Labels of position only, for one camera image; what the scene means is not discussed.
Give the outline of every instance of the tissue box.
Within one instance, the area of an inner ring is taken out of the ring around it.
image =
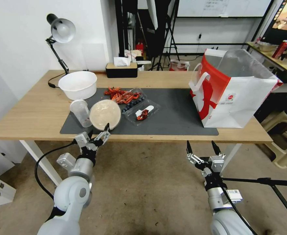
[[[126,78],[137,77],[137,63],[130,63],[129,66],[114,66],[113,63],[108,63],[105,67],[108,78]]]

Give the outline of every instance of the beige stool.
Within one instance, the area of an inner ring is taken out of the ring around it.
[[[287,114],[284,111],[269,120],[268,122],[264,124],[262,123],[262,126],[267,132],[269,132],[273,127],[282,122],[287,123]],[[272,142],[271,144],[266,144],[266,146],[276,155],[276,158],[273,163],[280,168],[287,168],[287,149],[283,150],[274,142]]]

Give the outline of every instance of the shopping bag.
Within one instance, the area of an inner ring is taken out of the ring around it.
[[[204,127],[243,128],[282,82],[246,50],[207,49],[189,86]]]

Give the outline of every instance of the desk lamp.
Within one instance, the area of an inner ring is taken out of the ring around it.
[[[51,50],[58,59],[60,65],[65,71],[65,74],[69,74],[69,69],[66,63],[60,59],[58,54],[53,48],[55,42],[67,43],[71,41],[76,33],[75,25],[67,20],[58,18],[55,14],[47,15],[47,21],[51,25],[51,36],[46,39],[46,42],[49,44]]]

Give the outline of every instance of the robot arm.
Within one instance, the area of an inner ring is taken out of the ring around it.
[[[90,139],[86,132],[77,135],[75,140],[81,149],[77,159],[70,153],[62,154],[58,158],[57,162],[68,171],[69,177],[56,188],[54,208],[48,220],[39,229],[38,235],[80,234],[78,221],[82,209],[91,201],[97,150],[109,139],[109,131],[107,124],[96,138]]]

